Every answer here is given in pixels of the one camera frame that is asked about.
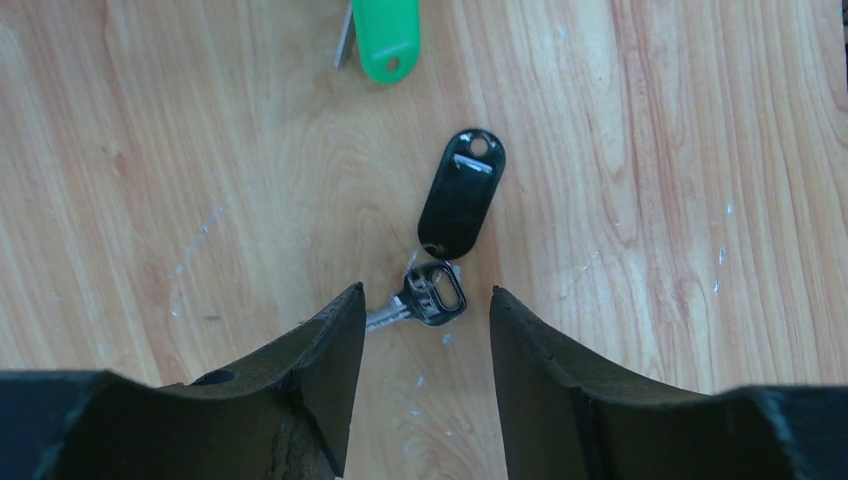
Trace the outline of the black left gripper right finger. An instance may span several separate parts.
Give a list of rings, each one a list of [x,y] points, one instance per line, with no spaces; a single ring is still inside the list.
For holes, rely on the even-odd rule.
[[[705,395],[616,364],[495,287],[490,343],[512,479],[843,479],[847,390]]]

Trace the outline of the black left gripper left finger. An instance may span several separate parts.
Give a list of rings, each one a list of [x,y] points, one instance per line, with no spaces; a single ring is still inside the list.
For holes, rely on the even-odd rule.
[[[334,479],[365,334],[355,283],[311,319],[189,384],[109,370],[1,375],[5,479]]]

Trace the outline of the key with black tag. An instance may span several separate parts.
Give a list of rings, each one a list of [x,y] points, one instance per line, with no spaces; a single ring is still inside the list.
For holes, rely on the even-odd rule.
[[[463,314],[467,298],[453,260],[475,245],[506,166],[506,149],[493,133],[469,128],[446,144],[431,184],[400,289],[367,314],[368,333],[396,322],[444,325]]]

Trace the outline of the green key tag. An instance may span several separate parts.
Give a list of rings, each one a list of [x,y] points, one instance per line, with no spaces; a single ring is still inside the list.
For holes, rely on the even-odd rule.
[[[421,52],[417,0],[353,0],[359,58],[367,76],[395,84],[415,68]]]

